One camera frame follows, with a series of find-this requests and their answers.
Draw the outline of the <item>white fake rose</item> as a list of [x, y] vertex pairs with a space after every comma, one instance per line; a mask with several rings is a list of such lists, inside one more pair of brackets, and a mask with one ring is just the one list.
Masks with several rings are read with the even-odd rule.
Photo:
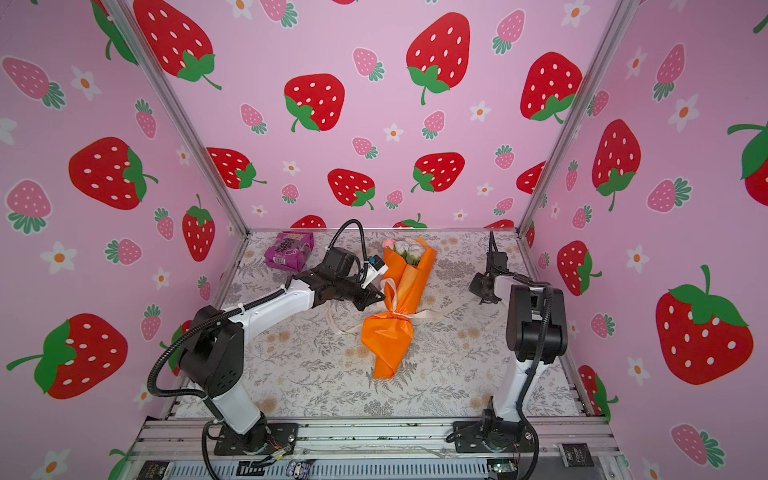
[[409, 250], [410, 250], [411, 246], [412, 246], [411, 243], [409, 243], [407, 241], [404, 241], [404, 240], [401, 240], [401, 241], [397, 241], [395, 243], [394, 250], [399, 255], [405, 257], [409, 253]]

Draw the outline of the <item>white printed ribbon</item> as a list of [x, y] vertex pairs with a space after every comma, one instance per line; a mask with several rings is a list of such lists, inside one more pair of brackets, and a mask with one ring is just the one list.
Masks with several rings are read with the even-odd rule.
[[[395, 282], [392, 279], [384, 279], [380, 281], [379, 287], [381, 292], [385, 294], [385, 298], [390, 300], [387, 310], [381, 314], [377, 314], [376, 317], [390, 318], [397, 317], [410, 321], [414, 326], [426, 324], [431, 321], [437, 321], [446, 316], [445, 313], [441, 313], [431, 309], [419, 310], [412, 314], [407, 314], [399, 311], [399, 297]], [[349, 329], [341, 329], [338, 327], [334, 320], [332, 308], [329, 307], [326, 312], [326, 320], [330, 330], [336, 335], [353, 335], [361, 332], [364, 326], [364, 320], [356, 323]]]

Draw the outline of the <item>orange wrapping paper sheet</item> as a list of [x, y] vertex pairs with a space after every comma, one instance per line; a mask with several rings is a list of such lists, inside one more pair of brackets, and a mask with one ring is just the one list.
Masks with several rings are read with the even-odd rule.
[[397, 373], [414, 338], [414, 321], [428, 314], [420, 308], [437, 251], [424, 239], [405, 240], [385, 248], [388, 270], [379, 287], [384, 310], [366, 318], [361, 341], [376, 357], [373, 378], [390, 380]]

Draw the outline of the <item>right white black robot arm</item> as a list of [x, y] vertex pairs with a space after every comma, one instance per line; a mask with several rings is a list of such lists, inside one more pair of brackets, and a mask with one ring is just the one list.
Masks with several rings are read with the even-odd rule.
[[476, 274], [469, 290], [483, 303], [507, 308], [505, 338], [511, 352], [502, 385], [470, 430], [473, 443], [491, 451], [518, 443], [533, 429], [525, 416], [536, 382], [556, 358], [565, 354], [566, 314], [563, 292], [507, 267], [507, 254], [489, 251], [486, 272]]

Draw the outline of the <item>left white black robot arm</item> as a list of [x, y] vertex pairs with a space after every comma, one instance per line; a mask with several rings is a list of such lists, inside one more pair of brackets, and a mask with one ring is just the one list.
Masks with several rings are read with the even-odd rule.
[[[194, 396], [203, 401], [245, 451], [257, 452], [268, 441], [265, 414], [252, 401], [242, 382], [245, 347], [252, 337], [296, 314], [332, 300], [349, 301], [359, 311], [385, 299], [374, 285], [388, 270], [375, 255], [362, 261], [361, 272], [349, 273], [359, 259], [352, 252], [331, 247], [316, 267], [293, 274], [275, 291], [229, 310], [205, 307], [189, 330], [158, 358], [146, 382], [156, 397]], [[163, 366], [175, 357], [180, 370], [196, 389], [162, 389], [157, 385]]]

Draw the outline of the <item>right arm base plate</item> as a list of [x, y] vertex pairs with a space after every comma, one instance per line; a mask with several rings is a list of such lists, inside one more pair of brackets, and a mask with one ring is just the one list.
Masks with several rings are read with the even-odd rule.
[[534, 435], [522, 422], [502, 420], [492, 425], [477, 421], [456, 421], [445, 441], [458, 453], [531, 453]]

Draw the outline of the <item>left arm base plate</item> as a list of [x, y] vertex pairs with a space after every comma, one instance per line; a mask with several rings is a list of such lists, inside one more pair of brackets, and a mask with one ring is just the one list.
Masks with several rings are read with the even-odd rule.
[[255, 425], [245, 434], [238, 434], [223, 424], [213, 452], [216, 456], [290, 455], [296, 444], [298, 430], [298, 423], [265, 423]]

